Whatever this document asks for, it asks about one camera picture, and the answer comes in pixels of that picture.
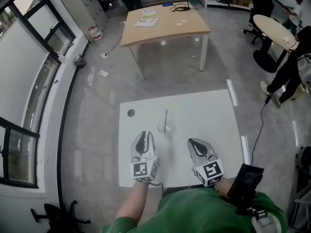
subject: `white tabletop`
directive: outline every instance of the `white tabletop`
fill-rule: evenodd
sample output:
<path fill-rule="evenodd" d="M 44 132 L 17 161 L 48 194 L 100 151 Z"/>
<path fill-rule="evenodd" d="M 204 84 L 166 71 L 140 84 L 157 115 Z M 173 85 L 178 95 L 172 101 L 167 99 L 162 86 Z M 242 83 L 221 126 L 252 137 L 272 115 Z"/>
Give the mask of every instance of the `white tabletop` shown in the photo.
<path fill-rule="evenodd" d="M 135 115 L 129 117 L 128 110 Z M 169 140 L 156 126 L 165 118 L 174 125 Z M 225 177 L 236 177 L 243 163 L 237 122 L 227 90 L 209 91 L 140 100 L 120 105 L 119 121 L 119 186 L 132 187 L 130 175 L 131 145 L 142 131 L 151 131 L 155 139 L 160 168 L 156 183 L 164 187 L 201 184 L 191 171 L 192 160 L 187 140 L 199 138 L 209 142 L 221 159 Z"/>
<path fill-rule="evenodd" d="M 281 48 L 286 51 L 288 51 L 290 47 L 294 46 L 293 48 L 295 48 L 295 37 L 282 24 L 263 15 L 254 15 L 253 20 L 256 26 Z M 287 38 L 289 41 L 286 43 L 283 38 Z"/>

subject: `sneaker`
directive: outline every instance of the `sneaker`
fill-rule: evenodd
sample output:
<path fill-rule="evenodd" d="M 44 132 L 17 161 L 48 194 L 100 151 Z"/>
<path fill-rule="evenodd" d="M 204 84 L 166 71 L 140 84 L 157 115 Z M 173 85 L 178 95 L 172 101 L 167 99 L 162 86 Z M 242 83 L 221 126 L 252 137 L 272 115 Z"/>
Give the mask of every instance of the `sneaker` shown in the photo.
<path fill-rule="evenodd" d="M 267 96 L 271 96 L 272 95 L 272 93 L 271 92 L 268 92 L 267 91 L 267 84 L 265 83 L 265 81 L 261 81 L 260 82 L 260 86 L 261 86 L 261 89 L 262 89 L 262 91 L 263 91 L 263 94 L 265 95 L 265 97 L 267 97 Z"/>
<path fill-rule="evenodd" d="M 282 103 L 280 102 L 280 97 L 281 97 L 281 94 L 277 93 L 276 94 L 276 107 L 279 109 L 282 105 Z"/>

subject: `box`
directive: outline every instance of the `box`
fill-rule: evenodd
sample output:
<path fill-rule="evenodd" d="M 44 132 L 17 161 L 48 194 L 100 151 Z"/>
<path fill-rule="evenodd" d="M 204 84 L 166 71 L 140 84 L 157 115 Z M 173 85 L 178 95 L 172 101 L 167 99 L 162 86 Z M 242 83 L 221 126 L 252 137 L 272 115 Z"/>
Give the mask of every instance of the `box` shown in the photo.
<path fill-rule="evenodd" d="M 238 0 L 239 6 L 248 7 L 250 0 Z"/>
<path fill-rule="evenodd" d="M 238 0 L 232 0 L 232 4 L 237 5 L 238 4 Z"/>
<path fill-rule="evenodd" d="M 139 183 L 154 181 L 158 169 L 159 165 L 155 160 L 130 163 L 132 179 Z"/>
<path fill-rule="evenodd" d="M 215 185 L 222 181 L 224 176 L 224 168 L 220 159 L 197 166 L 193 171 L 195 176 L 205 187 Z"/>

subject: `green shirt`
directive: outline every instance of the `green shirt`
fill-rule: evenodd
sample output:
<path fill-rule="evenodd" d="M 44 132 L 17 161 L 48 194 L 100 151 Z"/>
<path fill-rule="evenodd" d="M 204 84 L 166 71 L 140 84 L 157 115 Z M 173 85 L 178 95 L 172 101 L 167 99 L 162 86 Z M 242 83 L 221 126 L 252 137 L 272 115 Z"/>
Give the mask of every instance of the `green shirt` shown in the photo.
<path fill-rule="evenodd" d="M 257 192 L 252 208 L 273 214 L 287 230 L 285 214 L 264 193 Z M 255 232 L 251 216 L 236 214 L 237 207 L 224 201 L 214 188 L 187 189 L 165 196 L 157 214 L 137 226 L 131 219 L 115 220 L 109 233 L 225 233 Z"/>

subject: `concrete floor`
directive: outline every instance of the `concrete floor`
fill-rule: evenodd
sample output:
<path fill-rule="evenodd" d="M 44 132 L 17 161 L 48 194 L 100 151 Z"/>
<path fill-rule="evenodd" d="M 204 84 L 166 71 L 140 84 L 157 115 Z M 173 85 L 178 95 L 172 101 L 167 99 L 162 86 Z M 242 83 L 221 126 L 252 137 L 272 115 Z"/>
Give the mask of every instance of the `concrete floor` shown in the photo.
<path fill-rule="evenodd" d="M 77 200 L 77 217 L 92 221 L 81 226 L 83 231 L 99 232 L 101 226 L 110 225 L 130 191 L 118 186 L 122 102 L 228 89 L 229 79 L 238 100 L 234 111 L 240 135 L 246 137 L 249 152 L 253 149 L 265 100 L 259 83 L 269 83 L 275 74 L 262 70 L 253 58 L 254 50 L 262 43 L 258 40 L 252 45 L 253 36 L 242 32 L 248 28 L 248 11 L 199 7 L 199 14 L 211 28 L 204 72 L 199 71 L 201 39 L 195 41 L 195 37 L 135 48 L 138 63 L 144 68 L 144 81 L 134 72 L 130 52 L 120 44 L 106 60 L 99 57 L 122 35 L 123 17 L 111 19 L 103 43 L 88 49 L 88 65 L 78 72 L 71 94 L 61 156 L 64 202 L 69 205 Z M 271 54 L 280 53 L 277 46 L 272 46 Z M 100 70 L 119 77 L 104 78 L 98 75 Z M 273 99 L 263 111 L 264 127 L 254 153 L 254 165 L 265 169 L 258 190 L 268 194 L 284 211 L 293 197 L 295 154 L 301 145 L 310 144 L 310 106 L 308 96 L 289 100 L 280 109 Z M 160 197 L 160 189 L 149 189 L 142 221 L 154 215 Z"/>

